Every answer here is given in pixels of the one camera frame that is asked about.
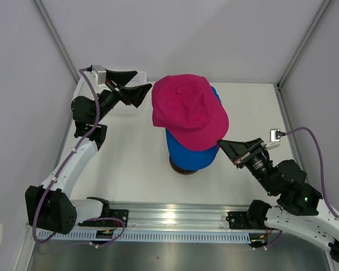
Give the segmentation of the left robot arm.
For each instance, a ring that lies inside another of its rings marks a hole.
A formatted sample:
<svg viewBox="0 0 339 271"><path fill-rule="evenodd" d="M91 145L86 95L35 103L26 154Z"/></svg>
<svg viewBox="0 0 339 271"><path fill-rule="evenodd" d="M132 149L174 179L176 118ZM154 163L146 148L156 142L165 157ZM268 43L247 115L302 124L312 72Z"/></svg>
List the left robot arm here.
<svg viewBox="0 0 339 271"><path fill-rule="evenodd" d="M101 120L118 104L138 108L152 85L139 71L111 71L101 65L79 70L80 80L70 105L75 125L68 154L38 186L25 192L28 222L36 238L38 230L68 234L76 225L105 226L111 212L107 200L88 197L71 200L71 193L87 163L101 149L107 126Z"/></svg>

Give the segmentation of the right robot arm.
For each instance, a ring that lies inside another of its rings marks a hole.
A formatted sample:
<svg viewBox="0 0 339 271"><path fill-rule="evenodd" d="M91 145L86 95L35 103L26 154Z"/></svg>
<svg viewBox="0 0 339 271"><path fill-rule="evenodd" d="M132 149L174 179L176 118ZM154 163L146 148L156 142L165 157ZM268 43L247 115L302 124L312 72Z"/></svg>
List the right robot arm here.
<svg viewBox="0 0 339 271"><path fill-rule="evenodd" d="M246 212L228 212L231 229L276 229L318 246L339 263L339 218L321 192L306 183L307 174L292 159L274 165L261 138L247 142L219 140L219 147L238 169L247 168L276 205L253 200Z"/></svg>

